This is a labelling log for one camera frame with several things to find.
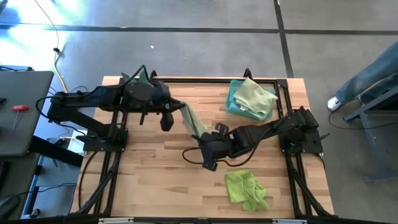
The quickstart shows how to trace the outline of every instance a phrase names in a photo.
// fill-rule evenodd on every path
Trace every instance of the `green cloth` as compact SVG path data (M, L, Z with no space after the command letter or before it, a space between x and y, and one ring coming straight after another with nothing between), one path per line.
M274 109L278 97L265 91L250 78L245 79L241 87L235 92L236 103L257 117L260 121L267 119L267 115Z
M231 80L231 83L229 84L228 96L225 101L225 111L227 111L228 113L231 113L231 114L244 116L244 117L255 119L258 121L266 121L269 118L271 118L273 110L270 110L270 112L267 114L265 119L263 117L261 117L261 119L259 119L255 113L253 113L250 110L242 110L241 106L236 103L236 99L234 98L234 95L235 95L236 91L241 87L243 82L244 81L241 81L241 80ZM275 95L275 89L273 89L271 87L266 87L264 85L261 85L261 88L264 89L265 91Z
M224 178L230 202L242 202L243 210L248 212L268 209L264 200L267 190L257 182L251 171L231 171Z
M185 128L190 134L194 134L200 138L203 133L207 132L207 126L197 116L187 102L182 103L184 103L185 106L181 108L180 111L184 120Z

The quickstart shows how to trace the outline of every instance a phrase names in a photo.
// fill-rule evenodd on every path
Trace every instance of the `person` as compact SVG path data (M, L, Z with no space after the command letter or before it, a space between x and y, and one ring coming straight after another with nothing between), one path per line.
M398 86L398 41L385 50L372 64L348 80L328 101L331 111L357 96L369 103L383 93Z

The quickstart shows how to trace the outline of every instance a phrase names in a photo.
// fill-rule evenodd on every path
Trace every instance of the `yellow cable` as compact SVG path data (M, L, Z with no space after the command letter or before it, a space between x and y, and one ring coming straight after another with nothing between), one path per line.
M40 7L40 9L44 12L44 14L47 16L47 18L48 18L49 21L51 22L52 27L54 27L55 33L57 34L57 49L59 49L58 46L59 46L59 43L60 43L60 38L59 38L59 35L58 35L57 28L55 28L54 23L52 22L52 20L51 20L51 18L49 17L49 15L47 15L47 13L44 11L44 9L42 8L42 6L40 6L40 4L39 4L36 0L33 0L33 1L36 2L36 4ZM59 58L59 57L57 58L57 54L58 54L58 53L55 52L55 55L54 55L54 68L55 68L55 71L56 71L56 73L57 73L57 75L58 75L58 77L59 77L59 79L60 79L60 81L61 81L61 83L62 83L63 89L65 90L65 93L68 93L67 86L65 85L65 82L63 81L63 78L62 78L62 76L60 75L60 72L58 71L58 68L57 68L57 61L58 61L58 58Z

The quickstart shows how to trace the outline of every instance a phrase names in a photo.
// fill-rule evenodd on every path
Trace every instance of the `light green towel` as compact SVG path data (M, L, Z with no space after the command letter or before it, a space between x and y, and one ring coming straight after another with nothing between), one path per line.
M241 87L235 92L236 103L251 112L252 115L263 121L274 109L274 103L278 97L265 91L250 78L245 79Z
M225 186L229 201L242 202L243 210L255 212L267 210L268 204L264 200L267 190L259 185L253 173L248 170L231 171L225 174Z
M184 120L185 128L190 134L194 134L200 138L203 133L207 132L207 126L197 116L187 102L182 103L184 103L185 106L181 108L180 111Z

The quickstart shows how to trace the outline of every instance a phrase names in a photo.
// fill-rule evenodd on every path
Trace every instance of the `concrete floor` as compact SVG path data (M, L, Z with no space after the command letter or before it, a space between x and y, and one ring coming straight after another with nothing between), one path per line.
M281 23L278 26L273 0L118 0L117 4L102 0L39 1L56 24L114 30L59 32L63 57L58 68L69 89L84 85L92 90L103 76L132 73L142 64L157 70L159 75L240 77L249 67L255 77L286 78L288 57L293 76L305 79L320 132L331 133L323 147L335 213L345 218L398 222L398 179L364 183L363 175L374 171L364 131L330 126L326 108L327 100L341 84L398 40L398 1L279 2L285 29L337 31L330 32L333 35L287 34L289 54L285 51L284 55L277 33ZM18 23L49 24L33 1L10 0L0 14L0 25ZM129 32L120 27L242 28L262 29L263 33L126 29ZM361 31L343 35L343 30ZM366 34L364 30L389 32ZM37 26L1 29L0 64L53 70L55 43L54 31ZM57 78L52 87L62 89ZM358 102L353 102L339 110L334 122L345 125L340 117L358 106ZM63 128L40 119L36 135L50 138L63 132Z

